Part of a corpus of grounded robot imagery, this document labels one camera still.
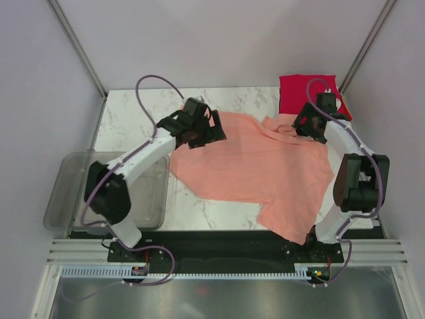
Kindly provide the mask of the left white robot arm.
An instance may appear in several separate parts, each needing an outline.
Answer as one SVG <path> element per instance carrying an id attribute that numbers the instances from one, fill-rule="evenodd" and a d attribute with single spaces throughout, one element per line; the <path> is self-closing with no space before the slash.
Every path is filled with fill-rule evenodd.
<path id="1" fill-rule="evenodd" d="M 106 220 L 114 237 L 123 245 L 123 254 L 131 261 L 145 256 L 145 244 L 135 221 L 129 216 L 132 184 L 157 160 L 186 144 L 200 148 L 226 139 L 218 110 L 196 98 L 186 99 L 183 108 L 154 125 L 153 136 L 125 154 L 88 170 L 84 192 L 85 209 Z"/>

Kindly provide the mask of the salmon pink t shirt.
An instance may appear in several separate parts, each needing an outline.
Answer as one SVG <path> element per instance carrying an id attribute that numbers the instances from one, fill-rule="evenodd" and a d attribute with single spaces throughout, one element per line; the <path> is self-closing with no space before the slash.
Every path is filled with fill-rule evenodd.
<path id="1" fill-rule="evenodd" d="M 334 177 L 326 146 L 298 136 L 293 115 L 261 122 L 247 114 L 219 115 L 226 139 L 179 147 L 170 170 L 203 199 L 261 204 L 261 226 L 303 245 Z"/>

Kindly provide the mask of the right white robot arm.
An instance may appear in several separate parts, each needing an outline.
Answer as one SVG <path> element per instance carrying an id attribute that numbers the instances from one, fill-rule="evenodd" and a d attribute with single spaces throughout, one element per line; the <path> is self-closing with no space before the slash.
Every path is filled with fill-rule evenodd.
<path id="1" fill-rule="evenodd" d="M 326 216 L 315 226 L 316 239 L 304 245 L 305 256 L 314 262 L 328 254 L 327 244 L 342 236 L 357 219 L 371 219 L 382 207 L 390 160 L 368 148 L 356 135 L 348 117 L 337 111 L 334 93 L 316 94 L 305 103 L 292 127 L 297 135 L 329 144 L 341 159 L 333 184 L 333 201 Z"/>

